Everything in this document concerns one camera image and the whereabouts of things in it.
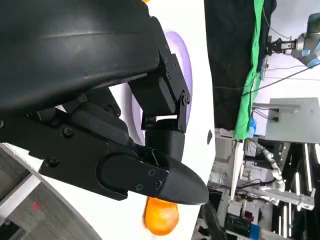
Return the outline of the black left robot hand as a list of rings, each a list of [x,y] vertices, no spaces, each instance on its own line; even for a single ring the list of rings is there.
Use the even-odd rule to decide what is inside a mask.
[[[0,141],[42,175],[117,201],[206,203],[182,163],[190,100],[143,1],[1,1]]]

